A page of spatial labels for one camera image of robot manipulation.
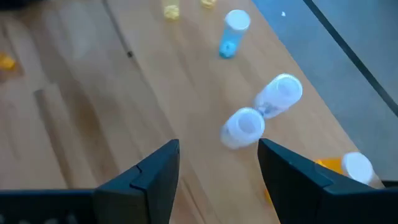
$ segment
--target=white bottle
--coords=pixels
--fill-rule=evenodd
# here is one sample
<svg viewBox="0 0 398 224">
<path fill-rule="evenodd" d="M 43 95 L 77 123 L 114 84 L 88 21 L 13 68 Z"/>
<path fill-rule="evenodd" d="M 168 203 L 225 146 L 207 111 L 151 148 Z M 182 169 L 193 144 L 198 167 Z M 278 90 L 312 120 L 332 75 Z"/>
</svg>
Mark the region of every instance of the white bottle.
<svg viewBox="0 0 398 224">
<path fill-rule="evenodd" d="M 221 128 L 221 142 L 231 149 L 248 146 L 258 141 L 266 123 L 253 108 L 241 108 Z"/>
<path fill-rule="evenodd" d="M 276 76 L 254 99 L 254 108 L 270 119 L 290 108 L 303 95 L 303 86 L 293 75 Z"/>
<path fill-rule="evenodd" d="M 349 152 L 341 160 L 344 175 L 353 180 L 369 185 L 374 180 L 371 162 L 360 152 Z"/>
</svg>

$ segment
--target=wooden floor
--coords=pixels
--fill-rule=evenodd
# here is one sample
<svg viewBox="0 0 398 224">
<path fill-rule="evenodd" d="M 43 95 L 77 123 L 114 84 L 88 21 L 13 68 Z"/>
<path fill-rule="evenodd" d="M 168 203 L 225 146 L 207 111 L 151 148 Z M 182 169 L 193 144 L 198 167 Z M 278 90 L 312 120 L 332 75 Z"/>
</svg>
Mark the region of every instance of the wooden floor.
<svg viewBox="0 0 398 224">
<path fill-rule="evenodd" d="M 222 60 L 223 17 L 235 8 L 252 27 Z M 0 28 L 0 51 L 19 64 L 1 74 L 2 189 L 96 187 L 179 138 L 170 222 L 277 223 L 256 146 L 229 151 L 219 131 L 284 72 L 304 96 L 264 136 L 311 159 L 357 150 L 250 0 L 213 11 L 182 1 L 174 23 L 158 0 L 53 0 L 0 14 Z"/>
</svg>

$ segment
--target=white bottle cap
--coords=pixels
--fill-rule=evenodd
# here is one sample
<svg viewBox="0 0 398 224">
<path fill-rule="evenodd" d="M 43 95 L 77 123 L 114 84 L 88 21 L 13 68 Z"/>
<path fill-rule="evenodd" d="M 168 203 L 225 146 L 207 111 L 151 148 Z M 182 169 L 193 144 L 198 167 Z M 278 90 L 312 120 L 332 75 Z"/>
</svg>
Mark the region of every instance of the white bottle cap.
<svg viewBox="0 0 398 224">
<path fill-rule="evenodd" d="M 373 166 L 369 159 L 360 152 L 345 154 L 341 166 L 348 177 L 362 184 L 370 184 L 373 180 Z"/>
<path fill-rule="evenodd" d="M 275 94 L 277 98 L 288 106 L 298 102 L 303 95 L 303 86 L 293 75 L 280 74 L 275 78 Z"/>
<path fill-rule="evenodd" d="M 250 26 L 250 16 L 243 10 L 232 10 L 225 17 L 225 23 L 235 31 L 244 32 Z"/>
<path fill-rule="evenodd" d="M 231 149 L 248 146 L 258 141 L 266 123 L 261 114 L 253 108 L 241 108 L 223 126 L 221 141 Z"/>
</svg>

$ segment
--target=white lid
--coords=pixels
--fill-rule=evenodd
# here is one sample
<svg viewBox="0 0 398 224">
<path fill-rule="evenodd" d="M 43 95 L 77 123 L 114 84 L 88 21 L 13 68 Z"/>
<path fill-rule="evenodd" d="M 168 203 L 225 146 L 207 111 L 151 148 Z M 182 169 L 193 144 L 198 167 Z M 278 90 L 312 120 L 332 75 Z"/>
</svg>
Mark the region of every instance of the white lid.
<svg viewBox="0 0 398 224">
<path fill-rule="evenodd" d="M 345 154 L 341 166 L 346 175 L 358 182 L 369 184 L 373 179 L 373 166 L 369 159 L 360 152 Z"/>
<path fill-rule="evenodd" d="M 296 103 L 303 95 L 303 86 L 298 78 L 289 74 L 280 74 L 275 78 L 276 90 L 281 100 Z"/>
<path fill-rule="evenodd" d="M 253 108 L 239 109 L 226 125 L 231 137 L 239 143 L 239 147 L 258 141 L 266 128 L 264 118 Z"/>
<path fill-rule="evenodd" d="M 245 31 L 250 26 L 250 16 L 243 10 L 232 10 L 225 17 L 225 23 L 236 31 Z"/>
</svg>

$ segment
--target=blue object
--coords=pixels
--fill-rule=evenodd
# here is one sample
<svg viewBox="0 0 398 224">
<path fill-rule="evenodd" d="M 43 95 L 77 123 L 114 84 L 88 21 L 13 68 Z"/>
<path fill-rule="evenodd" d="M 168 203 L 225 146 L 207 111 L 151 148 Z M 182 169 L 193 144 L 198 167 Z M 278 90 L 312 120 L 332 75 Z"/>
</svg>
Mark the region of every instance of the blue object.
<svg viewBox="0 0 398 224">
<path fill-rule="evenodd" d="M 225 17 L 224 34 L 220 42 L 220 56 L 232 58 L 250 26 L 250 17 L 243 10 L 232 10 Z"/>
</svg>

